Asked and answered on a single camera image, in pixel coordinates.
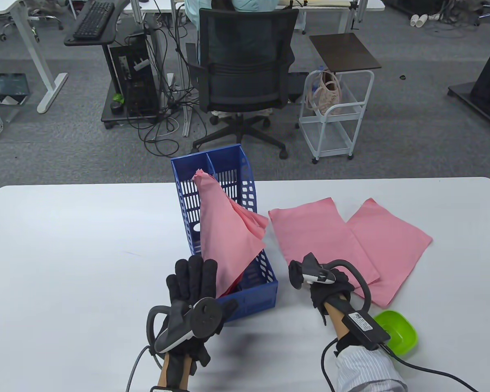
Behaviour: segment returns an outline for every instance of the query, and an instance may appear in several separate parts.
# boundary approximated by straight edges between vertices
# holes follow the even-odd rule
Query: person
[[[195,300],[199,296],[193,296],[191,292],[199,292],[199,282],[210,281],[210,285],[214,287],[213,293],[215,293],[216,268],[215,261],[203,261],[200,256],[191,256],[189,261],[180,260],[176,264],[176,275],[167,278],[171,300],[178,299],[181,295],[183,298],[190,298],[191,301],[193,298]],[[202,271],[211,272],[200,277]],[[354,286],[348,282],[346,274],[337,269],[332,269],[332,271],[336,276],[336,282],[312,284],[310,296],[314,307],[318,308],[322,315],[329,316],[338,335],[339,341],[334,352],[338,366],[337,391],[406,392],[407,385],[394,368],[389,356],[381,349],[368,351],[361,346],[342,322],[344,316],[342,312],[331,306],[330,302],[350,301],[351,293],[354,291]],[[235,304],[224,305],[224,318],[230,317],[235,308]],[[205,341],[191,338],[173,349],[172,352],[166,353],[158,387],[187,390],[189,375],[194,373],[193,363],[198,359],[199,354],[205,351]],[[172,371],[172,366],[176,368],[176,372]]]
[[[186,0],[185,13],[189,20],[200,31],[200,8],[225,9],[227,11],[268,12],[276,9],[279,0]],[[272,109],[260,110],[258,116],[270,116]],[[232,113],[213,111],[213,116],[225,118]]]

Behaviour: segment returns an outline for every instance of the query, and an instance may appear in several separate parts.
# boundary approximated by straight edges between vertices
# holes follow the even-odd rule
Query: light blue shirt
[[[273,11],[279,0],[232,0],[236,11],[268,12]],[[191,22],[200,30],[200,8],[211,9],[211,0],[185,0],[185,12]]]

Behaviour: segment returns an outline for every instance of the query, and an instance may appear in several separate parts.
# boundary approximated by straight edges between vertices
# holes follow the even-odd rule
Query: green plastic container
[[[418,341],[417,332],[401,313],[385,310],[374,317],[374,320],[390,335],[390,341],[387,346],[396,355],[405,355],[416,347]]]

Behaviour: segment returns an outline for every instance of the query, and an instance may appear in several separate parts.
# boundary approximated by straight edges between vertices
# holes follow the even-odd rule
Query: small box
[[[31,93],[24,73],[0,73],[0,105],[23,105],[29,95]]]

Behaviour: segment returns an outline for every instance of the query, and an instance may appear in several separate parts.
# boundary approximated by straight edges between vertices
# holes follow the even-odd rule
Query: hand
[[[350,301],[351,293],[354,291],[354,286],[348,282],[348,276],[338,270],[337,268],[330,268],[329,266],[334,263],[325,264],[322,267],[330,270],[336,280],[333,284],[313,283],[310,285],[310,298],[315,308],[318,308],[322,315],[326,315],[329,312],[325,309],[325,303],[329,303],[329,299],[344,297],[348,302]]]
[[[167,287],[171,303],[176,301],[183,302],[183,307],[189,309],[189,305],[193,306],[202,298],[216,297],[216,271],[218,264],[214,260],[203,260],[201,256],[194,255],[189,258],[189,261],[182,259],[176,262],[176,274],[167,276]],[[238,308],[238,303],[235,300],[230,300],[222,305],[223,317],[221,324],[216,330],[216,334],[221,332],[223,324],[232,316]],[[169,317],[166,317],[161,327],[161,332],[169,325]],[[189,356],[193,361],[199,361],[202,366],[207,366],[211,357],[205,349],[204,343],[209,338],[198,339],[190,338],[180,345],[174,347],[169,354],[176,357]]]

